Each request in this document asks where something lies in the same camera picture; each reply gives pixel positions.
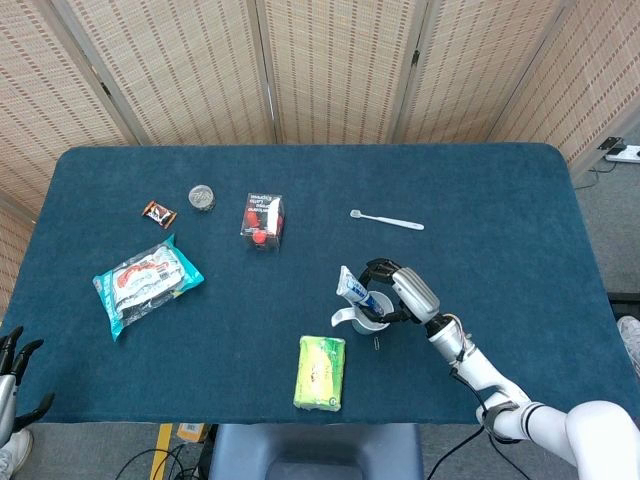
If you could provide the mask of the yellow cardboard box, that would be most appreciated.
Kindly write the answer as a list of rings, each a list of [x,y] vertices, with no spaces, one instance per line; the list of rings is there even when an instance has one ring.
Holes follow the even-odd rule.
[[[176,435],[185,442],[202,443],[210,426],[206,423],[180,423]]]

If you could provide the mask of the white power strip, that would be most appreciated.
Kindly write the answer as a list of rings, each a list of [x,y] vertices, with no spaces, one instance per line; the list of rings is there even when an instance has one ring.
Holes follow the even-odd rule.
[[[640,145],[627,145],[617,154],[607,154],[605,160],[609,162],[640,164]]]

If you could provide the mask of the white plastic cup with handle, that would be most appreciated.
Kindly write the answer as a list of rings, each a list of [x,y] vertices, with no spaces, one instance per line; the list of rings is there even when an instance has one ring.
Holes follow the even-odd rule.
[[[383,314],[394,312],[394,306],[387,295],[379,291],[371,291],[370,295],[383,308]],[[350,323],[353,329],[362,335],[371,335],[387,328],[386,323],[373,322],[364,314],[362,305],[350,302],[350,306],[337,310],[331,317],[331,326],[337,327],[341,323]]]

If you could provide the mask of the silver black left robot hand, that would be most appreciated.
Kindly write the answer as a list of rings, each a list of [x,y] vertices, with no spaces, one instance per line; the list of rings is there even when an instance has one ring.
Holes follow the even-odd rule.
[[[0,449],[14,433],[41,420],[55,399],[55,393],[49,392],[34,410],[16,415],[17,395],[30,357],[44,343],[43,339],[37,339],[16,352],[23,331],[23,326],[17,326],[8,335],[0,337]]]

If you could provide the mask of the white sneaker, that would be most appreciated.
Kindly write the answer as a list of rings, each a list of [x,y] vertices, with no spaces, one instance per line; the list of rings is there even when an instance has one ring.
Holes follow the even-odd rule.
[[[640,378],[640,320],[625,315],[617,320],[617,327],[635,373]]]
[[[29,429],[13,433],[0,448],[0,480],[11,480],[25,464],[33,446],[33,434]]]

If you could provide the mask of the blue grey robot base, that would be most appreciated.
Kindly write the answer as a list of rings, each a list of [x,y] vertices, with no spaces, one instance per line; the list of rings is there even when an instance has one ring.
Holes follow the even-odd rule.
[[[208,480],[424,480],[416,424],[225,424]]]

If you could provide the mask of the teal silver snack package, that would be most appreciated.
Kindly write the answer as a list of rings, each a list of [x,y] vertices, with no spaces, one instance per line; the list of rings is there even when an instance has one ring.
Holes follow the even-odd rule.
[[[176,247],[174,235],[92,279],[114,340],[132,323],[203,281]]]

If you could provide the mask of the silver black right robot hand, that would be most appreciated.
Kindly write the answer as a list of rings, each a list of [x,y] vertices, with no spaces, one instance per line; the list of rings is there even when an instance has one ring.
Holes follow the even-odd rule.
[[[368,288],[370,281],[388,284],[398,295],[399,310],[392,313],[376,313],[372,307],[365,306],[366,318],[379,324],[412,321],[427,324],[439,315],[440,301],[428,285],[409,267],[401,267],[396,262],[378,258],[367,263],[358,281]]]

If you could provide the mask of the brown candy wrapper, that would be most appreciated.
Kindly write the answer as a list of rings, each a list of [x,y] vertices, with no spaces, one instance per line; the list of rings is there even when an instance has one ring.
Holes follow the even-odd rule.
[[[163,229],[168,229],[177,217],[177,213],[152,200],[143,209],[142,216],[152,219]]]

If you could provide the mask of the green yellow tissue pack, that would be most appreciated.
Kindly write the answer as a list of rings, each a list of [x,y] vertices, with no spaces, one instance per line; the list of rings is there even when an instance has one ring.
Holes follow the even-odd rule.
[[[293,405],[304,410],[339,411],[345,356],[344,339],[302,336]]]

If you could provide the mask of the clear box with red bottles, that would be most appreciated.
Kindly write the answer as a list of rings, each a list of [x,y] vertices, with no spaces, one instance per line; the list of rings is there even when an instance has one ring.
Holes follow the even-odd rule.
[[[241,237],[257,250],[279,250],[284,231],[285,212],[281,195],[254,193],[247,195]]]

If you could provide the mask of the blue white toothpaste tube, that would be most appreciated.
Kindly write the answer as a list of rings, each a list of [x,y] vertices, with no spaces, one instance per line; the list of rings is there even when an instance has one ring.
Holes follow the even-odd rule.
[[[336,294],[345,300],[366,307],[377,316],[384,314],[382,305],[371,295],[360,281],[345,265],[340,267],[340,274],[336,288]]]

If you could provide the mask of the dark blue tablecloth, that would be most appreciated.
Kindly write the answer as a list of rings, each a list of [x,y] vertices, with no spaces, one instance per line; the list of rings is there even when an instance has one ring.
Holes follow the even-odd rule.
[[[212,210],[188,200],[196,185]],[[279,250],[241,237],[250,192],[281,195]],[[168,229],[142,211],[177,213]],[[420,223],[416,231],[350,211]],[[114,340],[92,279],[161,243],[204,276]],[[342,265],[414,269],[485,356],[567,411],[640,417],[562,155],[546,144],[77,147],[58,160],[3,328],[43,339],[18,392],[49,422],[471,423],[477,401],[422,326],[332,327]],[[341,409],[293,405],[302,336],[346,341]]]

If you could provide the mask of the woven folding screen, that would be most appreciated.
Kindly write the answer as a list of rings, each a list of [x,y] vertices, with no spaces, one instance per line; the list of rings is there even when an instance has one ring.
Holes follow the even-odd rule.
[[[76,146],[547,143],[640,113],[640,0],[0,0],[0,320]]]

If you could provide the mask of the white toothbrush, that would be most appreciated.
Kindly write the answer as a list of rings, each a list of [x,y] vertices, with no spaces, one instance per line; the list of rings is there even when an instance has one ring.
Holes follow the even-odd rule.
[[[353,209],[353,210],[350,211],[350,217],[354,218],[354,219],[371,220],[371,221],[375,221],[375,222],[380,222],[380,223],[393,225],[393,226],[398,226],[398,227],[401,227],[401,228],[406,228],[406,229],[411,229],[411,230],[416,230],[416,231],[423,231],[424,230],[424,226],[422,224],[420,224],[420,223],[410,222],[410,221],[406,221],[406,220],[399,220],[399,219],[394,219],[394,218],[388,218],[388,217],[366,215],[366,214],[363,214],[360,210],[357,210],[357,209]]]

